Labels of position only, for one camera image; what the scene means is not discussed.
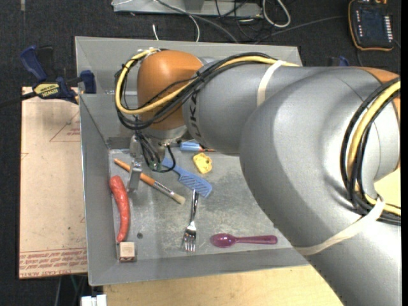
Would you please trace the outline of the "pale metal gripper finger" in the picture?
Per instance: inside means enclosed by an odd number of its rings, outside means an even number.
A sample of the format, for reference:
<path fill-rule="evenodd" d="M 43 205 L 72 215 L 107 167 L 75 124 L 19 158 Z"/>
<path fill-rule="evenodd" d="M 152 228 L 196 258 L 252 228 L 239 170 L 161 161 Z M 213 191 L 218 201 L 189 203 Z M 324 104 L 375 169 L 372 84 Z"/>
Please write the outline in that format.
<path fill-rule="evenodd" d="M 129 178 L 127 183 L 128 191 L 134 191 L 138 189 L 141 174 L 141 164 L 137 161 L 131 161 L 129 164 Z"/>
<path fill-rule="evenodd" d="M 129 155 L 131 157 L 142 157 L 142 146 L 139 139 L 133 135 L 129 141 Z"/>

